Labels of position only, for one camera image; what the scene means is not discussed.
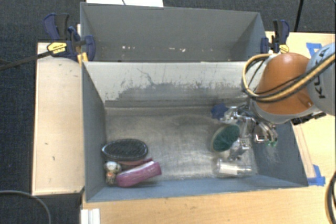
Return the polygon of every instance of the blue clamp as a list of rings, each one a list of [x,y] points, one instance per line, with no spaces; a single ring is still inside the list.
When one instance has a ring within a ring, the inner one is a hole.
[[[93,61],[96,54],[96,44],[93,36],[88,35],[84,40],[81,40],[80,35],[73,26],[67,28],[68,19],[68,14],[55,13],[47,15],[43,19],[44,30],[50,36],[52,42],[62,41],[67,44],[66,51],[55,55],[52,54],[52,56],[77,61],[77,56],[80,53],[76,51],[76,47],[81,47],[81,51],[87,53],[89,61]]]
[[[313,164],[316,177],[307,178],[309,186],[324,186],[326,184],[325,177],[321,176],[320,168]]]
[[[229,108],[227,108],[224,103],[220,103],[220,104],[215,105],[211,109],[212,118],[213,119],[218,119],[218,120],[222,119],[224,117],[224,113],[228,109]]]
[[[270,49],[277,54],[280,51],[280,45],[286,44],[290,32],[289,24],[285,20],[274,20],[273,25],[275,35],[272,36],[272,42],[269,42],[267,37],[261,39],[260,53],[262,54],[267,54]]]

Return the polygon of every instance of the wooden table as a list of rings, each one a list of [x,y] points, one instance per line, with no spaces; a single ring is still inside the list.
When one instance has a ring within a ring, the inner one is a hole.
[[[162,0],[142,5],[162,6]],[[335,42],[335,35],[291,33],[290,51],[309,57],[306,43]],[[37,64],[32,194],[79,193],[85,185],[80,68],[67,59],[47,57]],[[326,116],[295,127],[301,155],[320,167],[329,182],[335,170],[335,119]],[[195,197],[86,203],[100,209],[101,223],[328,223],[326,186],[252,191]]]
[[[335,42],[335,35],[291,33],[290,51],[309,57],[306,42],[323,45]],[[295,127],[304,135],[309,155],[326,177],[335,170],[335,118],[326,116]],[[86,203],[84,209],[100,208],[101,223],[328,223],[326,188],[252,191],[182,198]]]

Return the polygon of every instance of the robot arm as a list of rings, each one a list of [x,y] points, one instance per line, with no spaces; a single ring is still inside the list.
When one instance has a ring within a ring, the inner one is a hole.
[[[255,91],[248,88],[244,68],[242,87],[250,97],[249,109],[271,124],[325,112],[335,115],[335,44],[308,58],[294,53],[266,58],[266,66]]]

